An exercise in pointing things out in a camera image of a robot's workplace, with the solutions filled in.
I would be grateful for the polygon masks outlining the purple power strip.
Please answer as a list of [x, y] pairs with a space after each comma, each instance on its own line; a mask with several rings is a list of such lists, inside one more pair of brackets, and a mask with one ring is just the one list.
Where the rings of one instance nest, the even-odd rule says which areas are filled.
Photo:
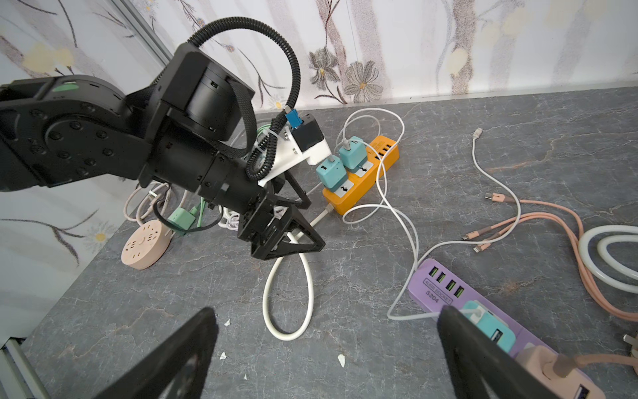
[[433, 259], [425, 260], [410, 278], [408, 292], [429, 313], [438, 313], [445, 306], [470, 310], [472, 313], [466, 317], [475, 327], [558, 397], [606, 397], [601, 388], [579, 369], [565, 378], [548, 377], [543, 368], [555, 362], [558, 353], [443, 264]]

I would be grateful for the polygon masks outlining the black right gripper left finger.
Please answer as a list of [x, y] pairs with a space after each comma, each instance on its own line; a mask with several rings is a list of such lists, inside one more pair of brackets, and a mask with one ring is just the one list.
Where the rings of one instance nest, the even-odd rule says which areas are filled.
[[201, 309], [98, 398], [201, 398], [219, 335], [214, 309]]

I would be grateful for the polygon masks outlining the pink USB charger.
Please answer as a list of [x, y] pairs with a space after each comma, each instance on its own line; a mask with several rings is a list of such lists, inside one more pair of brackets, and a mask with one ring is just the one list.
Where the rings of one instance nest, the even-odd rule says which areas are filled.
[[568, 371], [559, 360], [565, 357], [545, 346], [523, 349], [515, 361], [559, 398], [605, 398], [605, 394], [582, 372]]

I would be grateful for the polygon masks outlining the round beige power strip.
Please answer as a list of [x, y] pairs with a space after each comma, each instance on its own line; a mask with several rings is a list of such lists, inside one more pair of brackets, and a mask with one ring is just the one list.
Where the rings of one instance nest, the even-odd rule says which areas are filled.
[[169, 247], [174, 232], [158, 220], [140, 226], [124, 246], [121, 262], [133, 269], [148, 269]]

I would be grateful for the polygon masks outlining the light green USB charger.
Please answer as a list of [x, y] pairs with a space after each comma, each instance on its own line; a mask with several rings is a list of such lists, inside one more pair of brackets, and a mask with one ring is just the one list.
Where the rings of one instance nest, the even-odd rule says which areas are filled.
[[184, 235], [195, 224], [197, 214], [198, 209], [196, 207], [192, 209], [179, 207], [173, 211], [168, 221], [173, 226], [173, 231], [176, 234]]

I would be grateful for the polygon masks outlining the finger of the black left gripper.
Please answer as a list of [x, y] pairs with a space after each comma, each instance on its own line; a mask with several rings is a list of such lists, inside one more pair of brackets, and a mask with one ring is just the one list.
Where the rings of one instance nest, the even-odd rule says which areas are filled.
[[[291, 171], [285, 171], [283, 174], [276, 176], [272, 184], [275, 193], [275, 206], [295, 206], [298, 209], [308, 209], [311, 206], [312, 201], [308, 197], [307, 192], [302, 189], [302, 186], [297, 182]], [[297, 196], [295, 199], [279, 195], [279, 192], [286, 184], [292, 187], [292, 190]]]
[[270, 260], [288, 255], [315, 253], [324, 249], [325, 240], [294, 206], [281, 218], [274, 217], [251, 239], [251, 255]]

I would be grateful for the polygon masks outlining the orange power strip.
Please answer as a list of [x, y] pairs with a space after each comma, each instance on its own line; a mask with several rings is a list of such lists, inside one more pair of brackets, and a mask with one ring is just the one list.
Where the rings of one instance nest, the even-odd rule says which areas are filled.
[[[323, 186], [322, 194], [327, 203], [340, 215], [355, 207], [375, 186], [377, 176], [382, 178], [400, 158], [396, 142], [385, 136], [377, 136], [370, 144], [358, 137], [352, 137], [350, 142], [350, 151], [340, 149], [339, 156], [334, 162], [326, 159], [317, 167], [319, 176], [326, 177], [328, 171], [337, 171], [335, 183]], [[348, 165], [353, 166], [348, 159], [349, 154], [354, 152], [358, 159], [363, 148], [367, 150], [366, 161], [361, 162], [355, 169], [347, 169]]]

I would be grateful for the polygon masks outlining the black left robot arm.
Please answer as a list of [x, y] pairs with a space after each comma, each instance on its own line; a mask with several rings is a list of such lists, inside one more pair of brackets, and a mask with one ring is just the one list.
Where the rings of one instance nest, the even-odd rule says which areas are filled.
[[[263, 135], [253, 90], [201, 49], [236, 29], [270, 38], [290, 64], [287, 102]], [[324, 240], [302, 214], [311, 201], [280, 151], [290, 142], [312, 164], [330, 153], [314, 117], [297, 113], [301, 84], [287, 40], [244, 17], [206, 24], [150, 86], [131, 94], [88, 75], [13, 81], [1, 88], [1, 189], [102, 175], [161, 181], [237, 212], [239, 239], [256, 259], [318, 252]]]

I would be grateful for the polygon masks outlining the teal USB charger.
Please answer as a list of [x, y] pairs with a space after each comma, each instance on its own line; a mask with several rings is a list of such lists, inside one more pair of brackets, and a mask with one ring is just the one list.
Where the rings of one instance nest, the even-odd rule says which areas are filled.
[[367, 147], [359, 137], [353, 136], [338, 152], [342, 164], [352, 173], [359, 170], [367, 162]]
[[465, 314], [465, 317], [492, 342], [496, 343], [499, 348], [505, 352], [510, 352], [515, 344], [516, 336], [513, 330], [508, 327], [508, 324], [476, 301], [468, 301], [462, 309], [472, 310], [471, 313]]
[[328, 156], [316, 172], [324, 187], [332, 192], [347, 180], [347, 170], [338, 156]]

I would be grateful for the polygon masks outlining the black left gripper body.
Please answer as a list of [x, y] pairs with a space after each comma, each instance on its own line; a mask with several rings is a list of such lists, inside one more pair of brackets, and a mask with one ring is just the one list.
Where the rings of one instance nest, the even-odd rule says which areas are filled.
[[169, 126], [144, 143], [151, 146], [140, 182], [158, 180], [196, 192], [211, 204], [240, 214], [239, 238], [278, 242], [284, 227], [274, 216], [275, 198], [284, 176], [262, 187], [246, 175], [247, 164], [233, 160], [178, 126]]

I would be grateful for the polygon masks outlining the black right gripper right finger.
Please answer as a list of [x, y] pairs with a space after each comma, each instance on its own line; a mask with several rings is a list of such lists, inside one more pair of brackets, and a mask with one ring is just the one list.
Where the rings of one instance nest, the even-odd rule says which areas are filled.
[[556, 397], [458, 309], [443, 307], [437, 331], [455, 397], [489, 398], [490, 392], [498, 398]]

